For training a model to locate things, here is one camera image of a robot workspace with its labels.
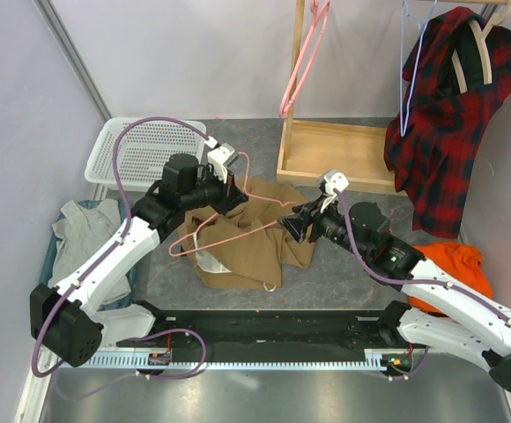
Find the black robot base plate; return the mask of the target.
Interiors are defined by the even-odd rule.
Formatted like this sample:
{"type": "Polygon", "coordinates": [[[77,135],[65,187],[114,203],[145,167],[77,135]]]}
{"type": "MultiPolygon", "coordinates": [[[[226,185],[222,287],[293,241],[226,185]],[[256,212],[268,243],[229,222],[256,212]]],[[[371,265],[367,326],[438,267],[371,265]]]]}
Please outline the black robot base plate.
{"type": "Polygon", "coordinates": [[[392,301],[383,310],[161,310],[152,332],[191,329],[206,344],[205,359],[347,359],[366,349],[406,350],[397,331],[411,306],[392,301]]]}

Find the tan brown garment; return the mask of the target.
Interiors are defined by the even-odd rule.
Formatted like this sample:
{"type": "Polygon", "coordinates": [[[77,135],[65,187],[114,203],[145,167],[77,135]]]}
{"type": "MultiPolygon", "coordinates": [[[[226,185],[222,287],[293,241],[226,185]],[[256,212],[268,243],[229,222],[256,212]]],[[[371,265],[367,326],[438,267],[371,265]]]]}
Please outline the tan brown garment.
{"type": "Polygon", "coordinates": [[[276,221],[307,199],[293,186],[251,178],[252,197],[227,215],[211,207],[189,211],[177,233],[203,283],[217,289],[282,286],[282,270],[309,269],[315,245],[297,243],[276,221]]]}

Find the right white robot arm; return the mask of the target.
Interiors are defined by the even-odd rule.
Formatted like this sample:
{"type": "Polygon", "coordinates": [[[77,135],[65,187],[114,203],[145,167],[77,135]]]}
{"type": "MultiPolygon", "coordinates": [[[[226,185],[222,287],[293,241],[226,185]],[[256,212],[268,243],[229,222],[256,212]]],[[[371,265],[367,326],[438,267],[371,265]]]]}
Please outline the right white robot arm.
{"type": "Polygon", "coordinates": [[[325,238],[355,255],[375,281],[435,308],[432,316],[398,303],[377,324],[386,346],[403,341],[434,347],[486,371],[511,393],[511,309],[489,299],[444,271],[432,259],[390,232],[390,222],[374,203],[352,207],[330,197],[293,207],[279,219],[297,242],[325,238]]]}

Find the red plaid skirt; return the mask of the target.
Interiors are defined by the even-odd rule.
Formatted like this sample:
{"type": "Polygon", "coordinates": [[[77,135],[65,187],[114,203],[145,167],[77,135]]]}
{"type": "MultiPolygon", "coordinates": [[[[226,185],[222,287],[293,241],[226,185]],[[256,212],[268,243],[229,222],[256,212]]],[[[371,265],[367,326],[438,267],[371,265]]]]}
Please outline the red plaid skirt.
{"type": "Polygon", "coordinates": [[[511,31],[494,27],[486,37],[492,83],[483,82],[467,7],[431,19],[402,64],[408,83],[403,109],[390,122],[384,160],[414,206],[412,227],[455,239],[478,148],[492,116],[511,93],[511,31]],[[459,93],[451,56],[456,50],[468,91],[459,93]]]}

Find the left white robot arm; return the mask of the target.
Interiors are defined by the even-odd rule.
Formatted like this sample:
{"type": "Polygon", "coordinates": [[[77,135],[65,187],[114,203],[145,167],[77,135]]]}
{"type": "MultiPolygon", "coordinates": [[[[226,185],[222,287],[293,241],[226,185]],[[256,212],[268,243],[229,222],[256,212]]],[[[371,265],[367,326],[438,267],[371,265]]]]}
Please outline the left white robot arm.
{"type": "Polygon", "coordinates": [[[187,212],[210,206],[226,214],[247,202],[229,168],[236,157],[223,146],[208,153],[205,165],[189,154],[173,155],[161,178],[103,247],[54,286],[33,289],[29,303],[34,366],[42,347],[79,367],[105,345],[133,338],[148,346],[164,342],[167,326],[149,309],[139,304],[111,310],[100,306],[115,284],[183,223],[187,212]]]}

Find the beige wooden hanger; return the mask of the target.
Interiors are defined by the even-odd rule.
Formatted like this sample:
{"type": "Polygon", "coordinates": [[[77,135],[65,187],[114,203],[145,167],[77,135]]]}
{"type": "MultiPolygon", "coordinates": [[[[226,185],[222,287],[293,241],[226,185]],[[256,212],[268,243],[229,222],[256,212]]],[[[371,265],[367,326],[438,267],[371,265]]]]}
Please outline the beige wooden hanger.
{"type": "MultiPolygon", "coordinates": [[[[486,44],[486,37],[491,32],[494,26],[502,24],[507,17],[511,14],[511,0],[507,1],[506,9],[501,12],[495,12],[487,21],[484,28],[480,27],[480,24],[475,19],[469,20],[470,30],[472,31],[474,41],[478,48],[480,56],[483,82],[485,85],[492,83],[492,63],[489,55],[488,47],[486,44]]],[[[464,76],[463,67],[457,51],[454,50],[451,56],[455,77],[457,80],[459,93],[466,93],[468,91],[468,85],[464,76]]]]}

